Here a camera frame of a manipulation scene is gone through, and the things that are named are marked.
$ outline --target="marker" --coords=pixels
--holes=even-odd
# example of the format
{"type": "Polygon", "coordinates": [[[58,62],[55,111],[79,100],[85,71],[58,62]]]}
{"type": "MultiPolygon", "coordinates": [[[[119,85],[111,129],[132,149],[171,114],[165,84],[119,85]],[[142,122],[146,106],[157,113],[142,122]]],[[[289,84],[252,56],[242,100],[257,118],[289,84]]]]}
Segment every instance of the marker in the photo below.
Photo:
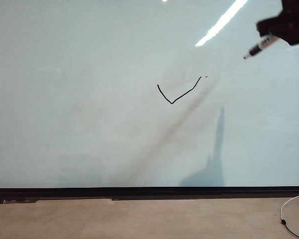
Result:
{"type": "Polygon", "coordinates": [[[250,56],[254,56],[257,53],[261,52],[266,47],[273,44],[275,41],[277,41],[279,38],[273,35],[267,36],[264,40],[262,40],[260,43],[258,43],[256,46],[251,48],[246,56],[244,56],[244,59],[247,59],[250,56]]]}

